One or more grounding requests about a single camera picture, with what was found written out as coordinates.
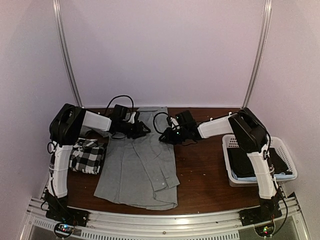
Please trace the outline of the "grey long sleeve shirt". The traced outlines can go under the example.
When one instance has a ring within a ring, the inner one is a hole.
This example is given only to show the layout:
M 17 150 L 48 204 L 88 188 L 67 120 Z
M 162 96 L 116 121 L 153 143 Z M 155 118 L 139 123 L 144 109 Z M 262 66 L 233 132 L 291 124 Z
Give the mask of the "grey long sleeve shirt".
M 151 130 L 137 139 L 109 139 L 94 196 L 115 204 L 164 211 L 178 206 L 174 147 L 159 141 L 168 126 L 167 107 L 141 107 L 139 120 Z

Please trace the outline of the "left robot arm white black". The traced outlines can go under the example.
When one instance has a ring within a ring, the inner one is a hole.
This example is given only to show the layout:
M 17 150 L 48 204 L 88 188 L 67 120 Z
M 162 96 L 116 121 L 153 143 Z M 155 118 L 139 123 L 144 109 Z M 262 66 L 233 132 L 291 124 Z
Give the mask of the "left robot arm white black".
M 49 164 L 48 192 L 52 197 L 61 199 L 68 195 L 70 153 L 82 127 L 110 134 L 121 133 L 129 139 L 138 139 L 151 132 L 145 123 L 138 120 L 140 112 L 133 112 L 126 119 L 127 111 L 127 107 L 117 104 L 108 116 L 104 116 L 69 103 L 63 105 L 49 126 L 53 157 Z

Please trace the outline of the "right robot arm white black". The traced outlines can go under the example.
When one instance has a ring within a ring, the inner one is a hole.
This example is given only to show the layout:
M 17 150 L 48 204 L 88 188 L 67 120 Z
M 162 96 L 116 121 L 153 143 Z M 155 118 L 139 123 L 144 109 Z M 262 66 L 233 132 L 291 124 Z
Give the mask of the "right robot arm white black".
M 270 157 L 271 136 L 247 107 L 202 123 L 197 123 L 188 110 L 175 117 L 168 115 L 166 119 L 168 127 L 160 132 L 158 138 L 166 144 L 181 145 L 187 140 L 196 143 L 218 135 L 233 134 L 238 146 L 249 158 L 257 180 L 260 206 L 256 216 L 266 221 L 276 212 L 280 195 Z

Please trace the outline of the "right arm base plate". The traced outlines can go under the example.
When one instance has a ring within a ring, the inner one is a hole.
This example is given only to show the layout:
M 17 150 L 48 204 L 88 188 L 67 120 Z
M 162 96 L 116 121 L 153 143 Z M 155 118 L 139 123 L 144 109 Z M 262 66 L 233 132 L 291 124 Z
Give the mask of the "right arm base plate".
M 271 222 L 275 218 L 281 217 L 282 211 L 277 203 L 261 203 L 253 208 L 246 208 L 239 212 L 242 226 L 256 225 L 263 222 Z

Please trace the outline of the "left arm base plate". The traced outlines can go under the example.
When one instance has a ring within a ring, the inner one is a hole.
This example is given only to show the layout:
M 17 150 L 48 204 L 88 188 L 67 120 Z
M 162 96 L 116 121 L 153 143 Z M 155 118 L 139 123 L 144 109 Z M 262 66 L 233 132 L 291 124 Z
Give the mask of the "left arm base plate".
M 48 219 L 52 219 L 68 225 L 86 227 L 89 212 L 86 210 L 80 210 L 70 207 L 64 209 L 61 206 L 49 206 L 45 216 Z

